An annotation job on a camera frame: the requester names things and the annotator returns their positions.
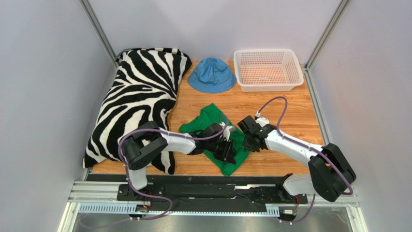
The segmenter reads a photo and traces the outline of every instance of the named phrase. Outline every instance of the laundry basket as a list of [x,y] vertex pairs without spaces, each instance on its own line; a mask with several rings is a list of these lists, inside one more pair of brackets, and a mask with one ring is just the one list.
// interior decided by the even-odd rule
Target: laundry basket
[[243,92],[289,91],[303,84],[299,61],[289,49],[237,50],[234,63]]

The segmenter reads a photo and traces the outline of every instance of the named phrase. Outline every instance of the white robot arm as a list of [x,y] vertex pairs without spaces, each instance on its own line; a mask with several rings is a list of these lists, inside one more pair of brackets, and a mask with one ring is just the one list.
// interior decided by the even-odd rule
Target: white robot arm
[[159,128],[150,121],[121,139],[119,155],[127,165],[131,184],[139,190],[147,185],[146,166],[163,151],[197,155],[207,150],[217,160],[236,164],[233,142],[229,139],[234,131],[234,126],[221,122],[196,133],[180,134]]
[[245,134],[243,147],[246,150],[278,151],[309,168],[310,174],[285,176],[280,185],[286,195],[318,193],[334,202],[356,179],[353,169],[334,144],[322,146],[297,139],[270,125],[269,120],[260,116],[255,119],[248,116],[238,126]]

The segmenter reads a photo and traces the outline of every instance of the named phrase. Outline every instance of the gray wall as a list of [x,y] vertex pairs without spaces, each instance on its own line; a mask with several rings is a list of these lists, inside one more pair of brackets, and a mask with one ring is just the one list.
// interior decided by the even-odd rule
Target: gray wall
[[178,47],[192,60],[289,48],[306,62],[339,0],[90,0],[113,49]]
[[114,69],[76,0],[1,1],[0,31],[0,231],[56,231]]
[[371,232],[411,231],[412,1],[353,0],[312,69]]

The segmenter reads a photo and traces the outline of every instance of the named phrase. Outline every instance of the wooden table surface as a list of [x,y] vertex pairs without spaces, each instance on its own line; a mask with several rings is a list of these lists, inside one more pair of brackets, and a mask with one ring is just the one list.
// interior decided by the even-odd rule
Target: wooden table surface
[[[306,82],[285,92],[242,92],[236,84],[232,89],[219,94],[206,94],[189,86],[187,79],[198,62],[194,62],[188,73],[183,77],[179,87],[177,103],[169,115],[170,130],[177,132],[180,125],[191,122],[200,113],[200,110],[212,102],[220,108],[233,122],[237,124],[247,115],[254,116],[256,111],[269,99],[282,95],[288,99],[289,106],[280,128],[291,136],[313,144],[323,144],[318,121],[310,99]],[[234,71],[233,62],[229,62]],[[271,102],[263,111],[262,116],[268,118],[272,125],[282,113],[284,101],[282,99]],[[205,155],[187,156],[175,152],[175,174],[187,175],[222,175]],[[305,174],[308,169],[301,163],[288,156],[264,150],[260,153],[249,153],[248,158],[233,173],[233,175],[271,175],[283,176],[287,173]],[[93,167],[94,174],[124,174],[121,162],[105,160]],[[147,167],[148,174],[164,174],[153,166]]]

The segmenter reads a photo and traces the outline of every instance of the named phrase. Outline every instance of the zebra print pillow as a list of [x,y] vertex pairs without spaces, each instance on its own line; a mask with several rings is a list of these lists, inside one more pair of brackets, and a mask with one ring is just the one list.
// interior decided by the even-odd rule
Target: zebra print pillow
[[[148,121],[153,120],[167,130],[167,116],[176,103],[177,88],[191,66],[187,55],[171,48],[126,50],[116,61],[116,78],[100,108],[83,168],[105,159],[119,161],[121,137]],[[162,152],[152,165],[173,174],[173,152]]]

